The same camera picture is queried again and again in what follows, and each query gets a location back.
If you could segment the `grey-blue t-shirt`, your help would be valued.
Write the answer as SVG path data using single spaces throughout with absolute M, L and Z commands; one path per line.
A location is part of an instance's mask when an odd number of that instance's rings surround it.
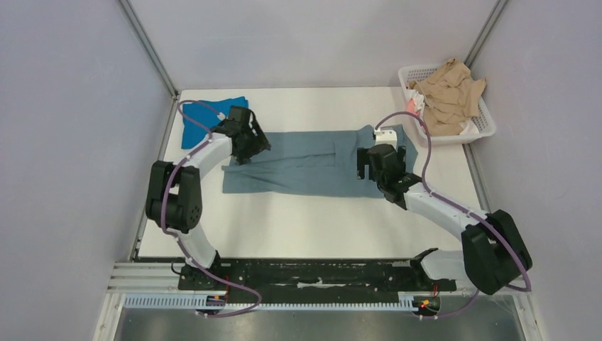
M 223 166 L 225 194 L 283 193 L 381 198 L 376 182 L 357 174 L 357 151 L 374 146 L 374 128 L 269 133 L 269 150 L 248 163 Z

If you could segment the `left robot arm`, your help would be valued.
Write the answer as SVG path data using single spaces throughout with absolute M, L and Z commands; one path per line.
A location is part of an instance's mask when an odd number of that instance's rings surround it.
M 145 212 L 164 234 L 175 239 L 186 263 L 197 268 L 196 282 L 214 290 L 221 285 L 223 272 L 213 265 L 218 251 L 199 225 L 202 179 L 228 158 L 238 165 L 250 163 L 271 145 L 256 114 L 245 107 L 232 106 L 224 120 L 203 130 L 205 137 L 180 161 L 156 161 L 152 165 Z

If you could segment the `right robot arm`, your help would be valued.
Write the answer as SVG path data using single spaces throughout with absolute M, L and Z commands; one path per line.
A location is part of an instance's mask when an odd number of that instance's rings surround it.
M 461 242 L 461 249 L 428 249 L 410 264 L 410 281 L 427 290 L 436 282 L 469 281 L 493 295 L 512 287 L 532 268 L 532 258 L 512 216 L 504 210 L 473 210 L 433 190 L 405 170 L 402 148 L 378 144 L 357 151 L 357 175 L 369 178 L 383 197 L 408 212 L 427 218 Z

